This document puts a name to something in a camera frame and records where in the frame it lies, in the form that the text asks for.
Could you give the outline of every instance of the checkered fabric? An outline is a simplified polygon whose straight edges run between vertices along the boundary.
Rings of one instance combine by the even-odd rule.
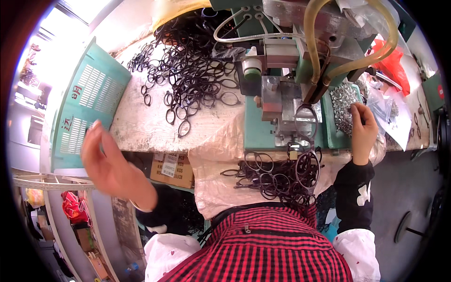
[[[202,250],[160,282],[352,281],[343,256],[316,231],[316,207],[302,214],[285,207],[230,214]]]

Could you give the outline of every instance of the yellow bag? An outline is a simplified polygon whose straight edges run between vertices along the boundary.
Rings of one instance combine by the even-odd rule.
[[[25,201],[29,202],[33,208],[45,205],[44,193],[42,190],[26,188],[25,195]]]
[[[159,26],[186,12],[211,7],[209,0],[156,0],[152,5],[152,28]]]

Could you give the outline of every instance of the red plastic bag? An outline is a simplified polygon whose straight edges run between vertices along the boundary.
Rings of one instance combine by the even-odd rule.
[[[61,197],[63,198],[63,211],[71,224],[87,222],[89,227],[92,226],[92,221],[84,199],[79,200],[78,197],[70,191],[61,193]]]
[[[380,39],[375,39],[374,42],[376,43],[376,45],[373,46],[374,52],[381,49],[386,43],[384,40]],[[373,66],[399,84],[402,87],[402,93],[404,96],[407,96],[410,94],[410,85],[407,76],[405,75],[404,68],[399,63],[402,56],[403,53],[395,49],[387,58],[375,63]]]

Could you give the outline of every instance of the black sleeve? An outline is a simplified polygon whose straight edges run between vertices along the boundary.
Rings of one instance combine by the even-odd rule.
[[[167,226],[167,233],[190,235],[188,226],[183,220],[179,207],[181,192],[167,185],[153,184],[158,194],[158,202],[150,213],[136,210],[136,219],[148,227]]]
[[[351,160],[338,172],[334,182],[337,192],[336,212],[341,219],[338,234],[354,228],[371,230],[373,199],[370,180],[373,177],[374,169],[370,161],[365,166],[357,166]]]

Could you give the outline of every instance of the person's right hand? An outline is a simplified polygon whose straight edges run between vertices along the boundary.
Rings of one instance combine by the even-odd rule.
[[[156,207],[158,199],[155,188],[142,171],[126,161],[113,137],[103,129],[99,120],[86,133],[81,159],[98,190],[114,197],[130,199],[143,211],[151,211]]]
[[[352,162],[364,166],[376,141],[378,127],[371,110],[361,103],[351,105],[352,114]]]

